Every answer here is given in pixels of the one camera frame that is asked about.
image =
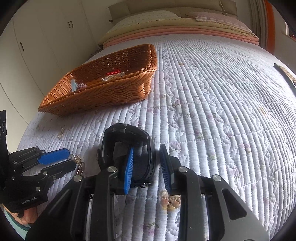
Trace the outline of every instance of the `pink blanket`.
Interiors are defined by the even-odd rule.
[[[220,36],[220,37],[226,37],[230,39],[241,40],[247,43],[259,45],[259,39],[257,37],[246,37],[246,36],[241,36],[237,34],[225,33],[222,31],[215,31],[215,30],[207,30],[202,28],[169,28],[168,29],[167,27],[164,26],[160,29],[143,31],[143,32],[134,33],[124,37],[113,39],[109,42],[105,42],[104,48],[115,45],[115,44],[119,44],[125,41],[133,40],[133,39],[140,39],[140,38],[145,38],[150,36],[167,35],[167,34],[206,34],[206,35],[213,35],[213,36]]]

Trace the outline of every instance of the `beige curtain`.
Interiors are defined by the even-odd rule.
[[[260,40],[260,46],[266,48],[267,44],[267,11],[265,0],[249,0],[251,7],[252,31]]]

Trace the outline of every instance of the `orange curtain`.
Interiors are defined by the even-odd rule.
[[[272,5],[267,1],[265,1],[266,5],[266,13],[267,13],[267,41],[266,41],[266,50],[273,54],[275,47],[275,23],[274,23],[274,11],[272,9]]]

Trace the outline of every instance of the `white quilted bedspread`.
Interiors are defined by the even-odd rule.
[[[274,236],[294,207],[296,188],[296,98],[273,67],[283,64],[256,45],[197,34],[132,40],[91,60],[143,43],[155,45],[159,61],[146,100],[65,118],[39,113],[18,149],[68,148],[82,157],[90,176],[99,172],[96,151],[104,130],[114,123],[138,126],[157,150],[165,143],[197,174],[220,174]],[[73,175],[55,181],[49,200]],[[177,239],[179,200],[168,198],[159,168],[150,187],[131,189],[119,200],[117,240]]]

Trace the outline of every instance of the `white pillow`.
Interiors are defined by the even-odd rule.
[[[130,16],[121,20],[112,29],[110,29],[108,33],[111,31],[117,30],[119,28],[124,28],[134,24],[147,23],[147,22],[156,21],[156,20],[176,20],[176,19],[178,20],[182,18],[166,10],[144,12],[144,13]]]

